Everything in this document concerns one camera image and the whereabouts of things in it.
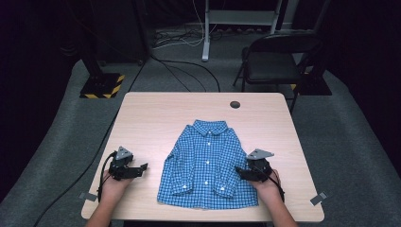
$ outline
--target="blue plaid shirt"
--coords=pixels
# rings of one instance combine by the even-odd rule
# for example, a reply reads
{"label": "blue plaid shirt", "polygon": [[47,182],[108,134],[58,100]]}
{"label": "blue plaid shirt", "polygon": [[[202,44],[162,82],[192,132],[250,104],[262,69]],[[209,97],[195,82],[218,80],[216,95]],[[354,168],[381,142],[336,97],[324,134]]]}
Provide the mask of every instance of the blue plaid shirt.
{"label": "blue plaid shirt", "polygon": [[256,206],[256,190],[239,178],[246,153],[225,121],[187,125],[167,156],[157,201],[189,208],[236,209]]}

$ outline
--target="table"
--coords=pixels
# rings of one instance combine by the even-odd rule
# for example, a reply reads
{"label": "table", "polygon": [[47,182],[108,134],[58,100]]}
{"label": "table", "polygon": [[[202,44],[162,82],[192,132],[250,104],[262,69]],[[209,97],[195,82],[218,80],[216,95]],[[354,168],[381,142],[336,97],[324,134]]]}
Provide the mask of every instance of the table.
{"label": "table", "polygon": [[210,10],[209,0],[205,0],[205,30],[201,60],[209,61],[209,24],[271,26],[270,34],[274,34],[277,26],[278,16],[280,14],[281,4],[282,0],[277,0],[277,6],[274,11]]}
{"label": "table", "polygon": [[[240,107],[230,106],[237,101]],[[235,130],[241,146],[273,152],[269,158],[279,170],[286,192],[286,205],[296,221],[318,222],[324,218],[304,153],[281,94],[266,93],[128,93],[113,129],[90,193],[96,194],[101,166],[119,146],[131,151],[131,166],[148,163],[142,178],[136,178],[116,207],[114,219],[168,221],[271,221],[265,205],[233,210],[201,210],[159,203],[156,200],[166,156],[187,124],[196,119],[225,120]],[[89,218],[97,201],[86,201],[82,216]]]}

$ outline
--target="person's left hand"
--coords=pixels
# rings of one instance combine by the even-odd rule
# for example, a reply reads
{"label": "person's left hand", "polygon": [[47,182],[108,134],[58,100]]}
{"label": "person's left hand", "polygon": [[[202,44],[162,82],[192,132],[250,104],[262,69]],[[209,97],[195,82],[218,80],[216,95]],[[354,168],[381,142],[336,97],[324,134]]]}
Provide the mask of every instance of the person's left hand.
{"label": "person's left hand", "polygon": [[100,202],[111,204],[118,204],[123,197],[126,188],[133,181],[133,179],[121,179],[120,181],[117,181],[110,176],[109,170],[106,170],[103,173],[103,181],[105,180],[106,182],[103,184]]}

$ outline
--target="shirt collar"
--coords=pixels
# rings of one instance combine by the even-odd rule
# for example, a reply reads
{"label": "shirt collar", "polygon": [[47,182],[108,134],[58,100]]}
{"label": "shirt collar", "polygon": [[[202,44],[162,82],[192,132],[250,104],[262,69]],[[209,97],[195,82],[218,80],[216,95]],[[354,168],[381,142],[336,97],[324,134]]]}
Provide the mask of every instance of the shirt collar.
{"label": "shirt collar", "polygon": [[206,135],[207,132],[211,132],[214,135],[221,134],[228,129],[225,121],[201,121],[196,120],[194,123],[194,128],[201,135]]}

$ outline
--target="shirt sleeve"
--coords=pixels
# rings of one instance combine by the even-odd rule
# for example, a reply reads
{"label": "shirt sleeve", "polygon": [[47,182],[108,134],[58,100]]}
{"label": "shirt sleeve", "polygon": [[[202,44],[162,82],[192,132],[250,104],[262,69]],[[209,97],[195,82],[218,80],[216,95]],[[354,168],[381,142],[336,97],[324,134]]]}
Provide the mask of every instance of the shirt sleeve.
{"label": "shirt sleeve", "polygon": [[242,149],[234,130],[229,129],[222,146],[216,175],[215,191],[222,197],[231,198],[241,180],[235,167],[246,168],[246,153]]}
{"label": "shirt sleeve", "polygon": [[173,150],[166,158],[169,166],[172,195],[189,192],[194,181],[194,152],[190,126],[186,126]]}

